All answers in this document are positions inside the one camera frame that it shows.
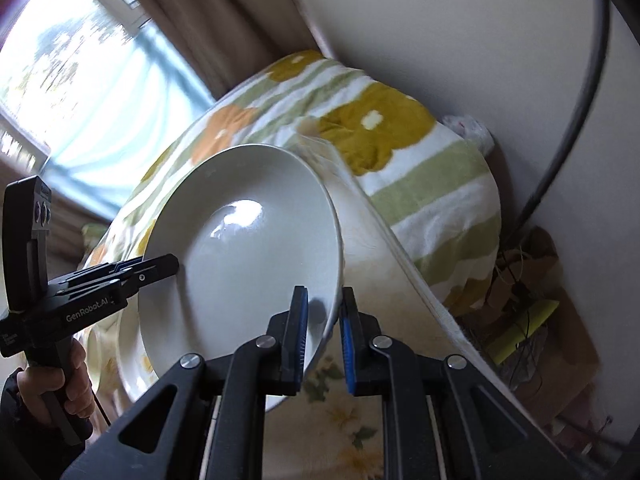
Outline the person's left hand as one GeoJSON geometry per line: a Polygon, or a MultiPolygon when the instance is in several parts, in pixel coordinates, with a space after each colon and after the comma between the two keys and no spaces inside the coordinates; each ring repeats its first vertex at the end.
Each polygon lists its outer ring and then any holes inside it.
{"type": "Polygon", "coordinates": [[[65,389],[65,411],[80,418],[88,418],[94,411],[91,382],[85,362],[84,347],[74,339],[70,347],[72,376],[66,379],[62,368],[31,366],[16,375],[17,388],[29,413],[37,422],[50,424],[51,416],[42,396],[46,392],[65,389]]]}

